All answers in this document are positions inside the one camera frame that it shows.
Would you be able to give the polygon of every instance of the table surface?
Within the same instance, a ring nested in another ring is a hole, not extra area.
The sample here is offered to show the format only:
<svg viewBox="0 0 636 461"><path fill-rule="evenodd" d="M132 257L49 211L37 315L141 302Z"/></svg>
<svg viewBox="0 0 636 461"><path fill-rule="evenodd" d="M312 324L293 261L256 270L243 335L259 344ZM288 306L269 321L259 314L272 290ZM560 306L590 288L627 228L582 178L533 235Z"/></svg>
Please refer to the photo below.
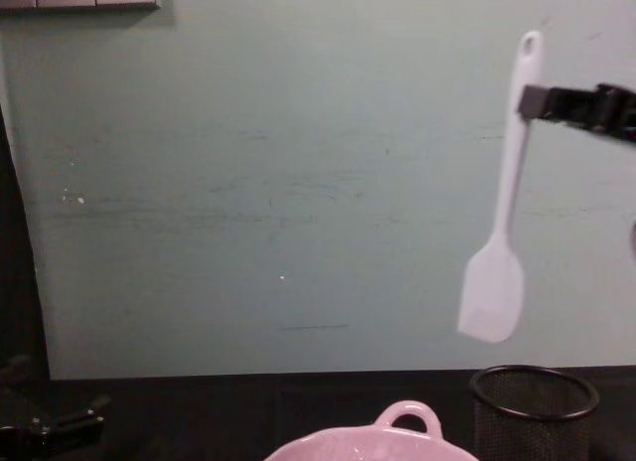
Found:
<svg viewBox="0 0 636 461"><path fill-rule="evenodd" d="M575 369L601 395L591 460L636 459L636 367ZM390 404L417 399L437 413L444 437L472 448L471 371L199 377L54 382L38 403L53 413L112 397L101 446L73 460L261 461L314 431L370 424Z"/></svg>

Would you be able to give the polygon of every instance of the spatula head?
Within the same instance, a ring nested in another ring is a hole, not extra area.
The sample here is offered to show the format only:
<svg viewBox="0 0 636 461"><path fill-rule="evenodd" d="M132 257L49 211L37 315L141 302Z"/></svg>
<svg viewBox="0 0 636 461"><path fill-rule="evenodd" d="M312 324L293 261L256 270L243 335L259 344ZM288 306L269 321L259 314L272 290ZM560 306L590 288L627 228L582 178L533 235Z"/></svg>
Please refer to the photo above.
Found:
<svg viewBox="0 0 636 461"><path fill-rule="evenodd" d="M507 241L493 237L466 267L457 330L484 342L508 339L524 305L524 269Z"/></svg>

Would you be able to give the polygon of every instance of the pink bowl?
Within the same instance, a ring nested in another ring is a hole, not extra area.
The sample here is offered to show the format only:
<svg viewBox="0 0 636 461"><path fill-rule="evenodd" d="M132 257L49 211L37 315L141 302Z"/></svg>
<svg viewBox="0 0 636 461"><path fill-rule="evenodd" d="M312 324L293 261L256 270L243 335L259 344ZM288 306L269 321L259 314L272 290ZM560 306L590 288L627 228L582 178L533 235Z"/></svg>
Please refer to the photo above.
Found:
<svg viewBox="0 0 636 461"><path fill-rule="evenodd" d="M426 424L426 433L393 428L412 414ZM444 441L437 416L425 404L401 401L390 406L371 426L334 428L283 446L265 461L477 461Z"/></svg>

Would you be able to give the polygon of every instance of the wall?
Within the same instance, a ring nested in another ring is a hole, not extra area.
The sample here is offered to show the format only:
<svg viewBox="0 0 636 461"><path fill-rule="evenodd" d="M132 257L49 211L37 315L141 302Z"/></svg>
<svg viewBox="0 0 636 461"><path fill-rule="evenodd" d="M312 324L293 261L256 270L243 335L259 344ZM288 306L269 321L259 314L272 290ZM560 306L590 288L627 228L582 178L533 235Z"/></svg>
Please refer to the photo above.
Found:
<svg viewBox="0 0 636 461"><path fill-rule="evenodd" d="M537 125L528 301L454 332L520 37L636 86L636 0L166 0L3 19L54 376L636 362L636 154Z"/></svg>

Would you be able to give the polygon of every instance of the black mesh cup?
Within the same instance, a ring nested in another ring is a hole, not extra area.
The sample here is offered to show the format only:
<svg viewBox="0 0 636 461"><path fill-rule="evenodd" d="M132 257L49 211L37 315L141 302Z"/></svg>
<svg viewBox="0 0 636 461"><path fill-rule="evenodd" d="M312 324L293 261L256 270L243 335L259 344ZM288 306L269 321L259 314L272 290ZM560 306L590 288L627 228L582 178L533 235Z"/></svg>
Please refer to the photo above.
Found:
<svg viewBox="0 0 636 461"><path fill-rule="evenodd" d="M598 392L585 380L507 366L479 372L470 388L480 461L587 461Z"/></svg>

